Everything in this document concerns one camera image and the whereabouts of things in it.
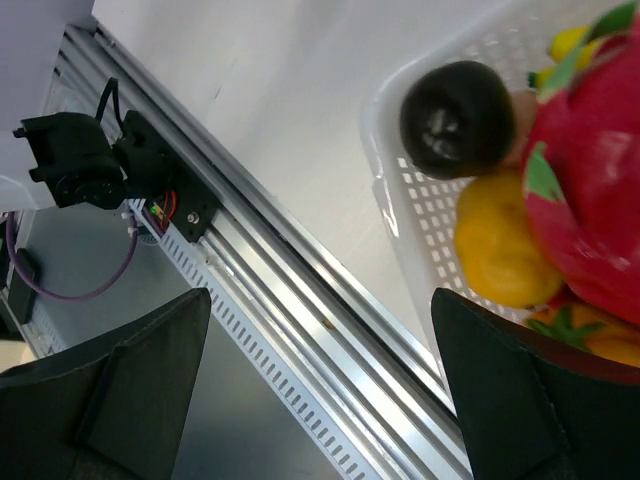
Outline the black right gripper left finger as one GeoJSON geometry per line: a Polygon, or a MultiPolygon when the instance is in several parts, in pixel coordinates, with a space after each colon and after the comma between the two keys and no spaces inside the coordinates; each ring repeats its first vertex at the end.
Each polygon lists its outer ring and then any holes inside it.
{"type": "Polygon", "coordinates": [[[209,319],[209,292],[191,289],[2,372],[2,478],[170,478],[209,319]]]}

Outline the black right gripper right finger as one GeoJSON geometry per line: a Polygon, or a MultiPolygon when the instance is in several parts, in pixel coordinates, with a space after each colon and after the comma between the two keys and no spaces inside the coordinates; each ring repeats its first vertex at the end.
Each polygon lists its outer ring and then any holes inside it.
{"type": "Polygon", "coordinates": [[[477,479],[636,479],[639,371],[444,288],[431,316],[477,479]]]}

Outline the yellow orange fruit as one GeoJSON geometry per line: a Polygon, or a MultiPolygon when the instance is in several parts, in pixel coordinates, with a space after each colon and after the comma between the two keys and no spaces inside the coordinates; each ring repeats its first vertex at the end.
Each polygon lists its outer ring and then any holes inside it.
{"type": "Polygon", "coordinates": [[[454,246],[471,289],[493,303],[527,309],[564,288],[531,233],[515,172],[477,177],[462,190],[454,246]]]}

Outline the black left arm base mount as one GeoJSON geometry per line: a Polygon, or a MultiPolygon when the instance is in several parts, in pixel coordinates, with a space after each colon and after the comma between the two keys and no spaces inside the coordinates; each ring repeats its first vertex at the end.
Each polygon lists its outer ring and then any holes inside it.
{"type": "Polygon", "coordinates": [[[119,82],[111,77],[93,115],[59,112],[21,121],[13,131],[34,154],[30,180],[43,184],[60,208],[87,203],[114,210],[126,200],[142,199],[164,233],[173,225],[189,242],[205,233],[220,205],[137,110],[121,114],[119,82]]]}

